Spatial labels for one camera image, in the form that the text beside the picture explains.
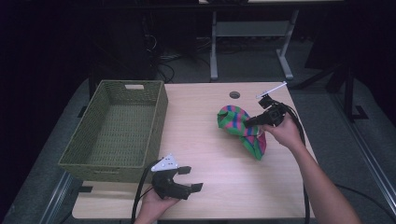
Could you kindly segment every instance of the green wicker basket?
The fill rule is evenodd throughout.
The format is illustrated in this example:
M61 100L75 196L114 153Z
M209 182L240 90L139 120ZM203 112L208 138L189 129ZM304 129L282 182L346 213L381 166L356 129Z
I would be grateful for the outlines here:
M167 106L162 81L103 80L59 165L82 180L138 183L158 159Z

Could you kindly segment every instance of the wooden table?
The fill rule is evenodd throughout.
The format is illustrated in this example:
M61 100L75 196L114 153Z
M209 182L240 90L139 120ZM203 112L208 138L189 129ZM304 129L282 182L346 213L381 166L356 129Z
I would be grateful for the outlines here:
M238 137L218 128L217 114L237 105L250 116L262 113L256 94L278 82L167 84L169 98L159 157L172 153L189 175L175 181L204 183L201 192L170 208L162 219L251 219L304 217L303 181L289 150L267 133L267 149L257 161ZM231 91L240 93L232 99ZM270 96L295 108L286 87ZM306 139L308 150L312 148ZM78 195L75 218L130 218L137 184L85 181L91 192Z

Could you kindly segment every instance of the dark background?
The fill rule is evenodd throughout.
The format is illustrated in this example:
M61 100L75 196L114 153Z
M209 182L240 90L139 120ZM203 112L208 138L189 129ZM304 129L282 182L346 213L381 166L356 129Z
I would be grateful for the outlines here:
M104 74L110 78L153 79L156 59L147 55L139 14L92 15L89 11L74 10L73 2L59 0L7 0L0 4L0 219L3 219L81 82L89 77L94 87ZM353 7L326 9L326 13L319 14L302 10L294 35L315 40L307 67L326 69L334 63L346 64L370 88L393 124L396 124L395 9L394 1L389 0L360 1ZM206 27L211 22L207 12L202 12L206 20L197 22L196 13L181 13L176 19L159 13L157 19L164 23L153 24L151 28L163 42L179 43L180 50L193 53L189 41L193 41L195 32L201 32L199 35L210 32ZM169 20L175 24L183 17L188 18L183 22L194 24L196 29L186 32L182 24L166 23ZM128 32L121 32L125 27L130 28Z

